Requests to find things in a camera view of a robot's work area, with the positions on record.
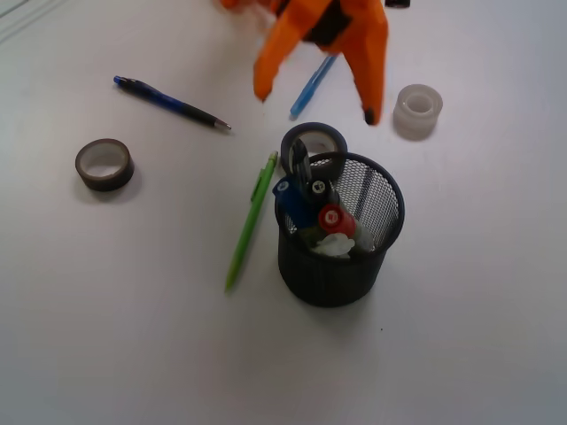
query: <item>light blue pen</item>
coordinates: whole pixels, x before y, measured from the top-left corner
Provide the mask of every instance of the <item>light blue pen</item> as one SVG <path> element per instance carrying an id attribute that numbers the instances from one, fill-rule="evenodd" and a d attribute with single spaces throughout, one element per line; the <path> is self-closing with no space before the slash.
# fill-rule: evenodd
<path id="1" fill-rule="evenodd" d="M 311 97 L 313 97 L 313 95 L 315 94 L 317 87 L 319 87 L 319 84 L 321 84 L 322 79 L 325 78 L 325 75 L 327 75 L 327 72 L 335 63 L 335 60 L 337 60 L 336 56 L 328 56 L 325 60 L 323 60 L 321 66 L 319 66 L 319 69 L 313 74 L 313 77 L 311 77 L 311 79 L 299 95 L 298 100 L 296 100 L 295 104 L 293 104 L 293 106 L 291 107 L 292 120 L 298 118 L 298 116 L 303 112 L 303 110 L 311 100 Z"/>

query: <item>pen cap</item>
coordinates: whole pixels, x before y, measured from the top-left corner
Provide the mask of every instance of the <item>pen cap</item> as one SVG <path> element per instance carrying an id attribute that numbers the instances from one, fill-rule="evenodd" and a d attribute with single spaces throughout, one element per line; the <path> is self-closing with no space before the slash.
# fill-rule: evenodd
<path id="1" fill-rule="evenodd" d="M 298 228 L 311 228 L 317 225 L 317 213 L 303 197 L 292 176 L 285 176 L 274 186 L 272 193 L 276 202 L 292 217 Z"/>
<path id="2" fill-rule="evenodd" d="M 326 205 L 319 212 L 319 226 L 329 233 L 343 233 L 348 237 L 356 232 L 356 220 L 339 205 Z"/>

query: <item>blue pen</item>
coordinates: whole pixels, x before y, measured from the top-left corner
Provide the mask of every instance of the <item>blue pen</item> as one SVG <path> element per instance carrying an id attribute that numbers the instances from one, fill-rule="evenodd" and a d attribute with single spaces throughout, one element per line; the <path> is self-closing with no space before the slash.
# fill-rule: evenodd
<path id="1" fill-rule="evenodd" d="M 303 112 L 311 100 L 311 97 L 313 97 L 313 94 L 317 90 L 317 87 L 321 84 L 322 79 L 325 78 L 325 75 L 335 63 L 335 60 L 337 60 L 336 56 L 328 56 L 325 60 L 323 60 L 319 69 L 313 74 L 313 77 L 311 77 L 299 95 L 298 100 L 296 100 L 295 104 L 291 107 L 291 117 L 294 120 Z"/>
<path id="2" fill-rule="evenodd" d="M 229 124 L 222 120 L 219 120 L 210 113 L 206 113 L 205 111 L 201 111 L 195 106 L 185 104 L 180 100 L 166 96 L 160 91 L 156 90 L 154 87 L 148 86 L 145 82 L 124 77 L 114 77 L 114 82 L 118 84 L 121 89 L 132 95 L 141 97 L 142 99 L 145 99 L 149 102 L 163 106 L 169 111 L 180 113 L 184 117 L 197 120 L 209 127 L 220 128 L 223 130 L 232 129 Z"/>

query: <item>brown tape roll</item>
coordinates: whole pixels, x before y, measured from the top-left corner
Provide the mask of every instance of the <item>brown tape roll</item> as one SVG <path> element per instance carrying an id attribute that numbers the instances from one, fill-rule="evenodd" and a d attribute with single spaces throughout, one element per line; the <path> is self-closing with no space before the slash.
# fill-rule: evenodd
<path id="1" fill-rule="evenodd" d="M 126 145 L 114 139 L 87 144 L 74 162 L 89 189 L 109 192 L 124 186 L 134 174 L 134 162 Z"/>

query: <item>pencil clip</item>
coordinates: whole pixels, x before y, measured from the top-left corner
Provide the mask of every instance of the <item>pencil clip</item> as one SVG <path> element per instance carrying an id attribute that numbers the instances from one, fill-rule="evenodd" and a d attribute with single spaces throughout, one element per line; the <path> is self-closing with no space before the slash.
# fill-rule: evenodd
<path id="1" fill-rule="evenodd" d="M 250 196 L 250 202 L 254 202 L 254 198 L 256 197 L 256 192 L 258 192 L 258 187 L 260 186 L 260 181 L 262 180 L 262 176 L 264 175 L 265 171 L 266 168 L 262 168 L 260 170 L 260 174 L 258 174 L 258 180 L 256 181 L 256 184 L 254 185 L 254 190 L 252 191 L 252 195 Z"/>

